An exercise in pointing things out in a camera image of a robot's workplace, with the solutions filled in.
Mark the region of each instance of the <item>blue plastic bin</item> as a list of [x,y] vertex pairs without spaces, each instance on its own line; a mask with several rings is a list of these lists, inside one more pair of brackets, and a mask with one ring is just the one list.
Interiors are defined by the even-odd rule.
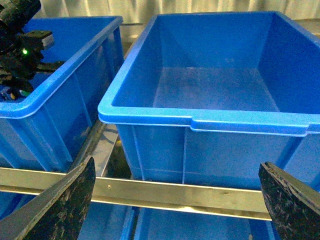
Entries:
[[270,221],[142,208],[134,240],[281,240]]
[[24,28],[51,30],[43,62],[66,61],[21,102],[0,103],[0,167],[66,172],[92,125],[97,106],[123,63],[120,16],[32,19]]
[[320,190],[320,40],[279,12],[153,17],[101,100],[137,179]]

